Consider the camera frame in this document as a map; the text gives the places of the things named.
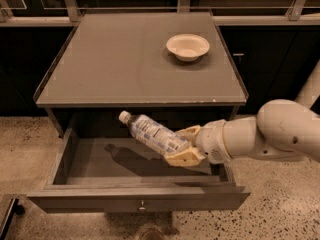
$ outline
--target cleaning bottle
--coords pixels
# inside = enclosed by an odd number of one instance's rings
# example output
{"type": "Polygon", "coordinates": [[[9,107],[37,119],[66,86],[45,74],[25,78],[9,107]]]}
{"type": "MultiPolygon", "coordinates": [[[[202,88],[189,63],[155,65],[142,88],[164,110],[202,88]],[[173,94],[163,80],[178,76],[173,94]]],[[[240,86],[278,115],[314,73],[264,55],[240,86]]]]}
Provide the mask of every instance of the cleaning bottle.
{"type": "Polygon", "coordinates": [[[131,135],[161,155],[174,155],[189,148],[189,141],[146,115],[131,115],[122,111],[119,120],[131,135]]]}

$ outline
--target floor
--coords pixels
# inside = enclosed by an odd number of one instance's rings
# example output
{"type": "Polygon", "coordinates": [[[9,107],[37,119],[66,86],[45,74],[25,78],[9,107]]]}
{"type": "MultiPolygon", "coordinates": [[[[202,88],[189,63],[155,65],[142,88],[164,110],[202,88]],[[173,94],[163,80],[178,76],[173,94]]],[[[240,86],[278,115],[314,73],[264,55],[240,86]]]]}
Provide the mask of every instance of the floor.
{"type": "Polygon", "coordinates": [[[7,239],[139,239],[148,228],[165,239],[320,239],[320,164],[238,159],[238,185],[251,195],[235,211],[146,214],[46,214],[25,195],[41,189],[62,140],[48,118],[0,118],[0,214],[8,195],[26,213],[15,215],[7,239]]]}

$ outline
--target white bowl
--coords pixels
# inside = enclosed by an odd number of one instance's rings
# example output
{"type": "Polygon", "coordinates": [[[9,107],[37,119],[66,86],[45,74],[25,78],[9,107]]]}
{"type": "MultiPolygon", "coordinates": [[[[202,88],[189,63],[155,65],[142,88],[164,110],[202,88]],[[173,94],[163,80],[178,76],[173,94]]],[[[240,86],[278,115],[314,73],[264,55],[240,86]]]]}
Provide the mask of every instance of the white bowl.
{"type": "Polygon", "coordinates": [[[195,61],[209,51],[209,42],[201,36],[181,34],[171,37],[167,42],[167,48],[179,60],[195,61]]]}

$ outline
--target wooden drawer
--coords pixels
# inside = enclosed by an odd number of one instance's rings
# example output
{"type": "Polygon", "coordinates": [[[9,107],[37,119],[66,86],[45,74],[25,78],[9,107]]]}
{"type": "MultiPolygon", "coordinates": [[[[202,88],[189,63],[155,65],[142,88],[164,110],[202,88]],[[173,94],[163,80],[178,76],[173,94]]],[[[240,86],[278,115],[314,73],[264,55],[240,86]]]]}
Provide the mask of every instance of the wooden drawer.
{"type": "Polygon", "coordinates": [[[75,113],[43,190],[28,194],[46,212],[237,209],[250,192],[225,165],[169,166],[133,138],[82,137],[75,113]]]}

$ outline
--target black cabinet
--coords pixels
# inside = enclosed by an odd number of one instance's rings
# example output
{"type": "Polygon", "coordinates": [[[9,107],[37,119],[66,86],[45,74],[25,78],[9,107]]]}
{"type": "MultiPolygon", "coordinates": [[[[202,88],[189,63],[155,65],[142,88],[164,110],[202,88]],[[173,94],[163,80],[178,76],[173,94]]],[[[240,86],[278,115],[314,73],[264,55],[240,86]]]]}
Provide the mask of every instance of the black cabinet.
{"type": "Polygon", "coordinates": [[[71,30],[0,28],[0,116],[46,115],[33,95],[71,30]]]}
{"type": "Polygon", "coordinates": [[[249,92],[242,114],[273,99],[294,100],[320,59],[319,26],[220,29],[249,92]]]}

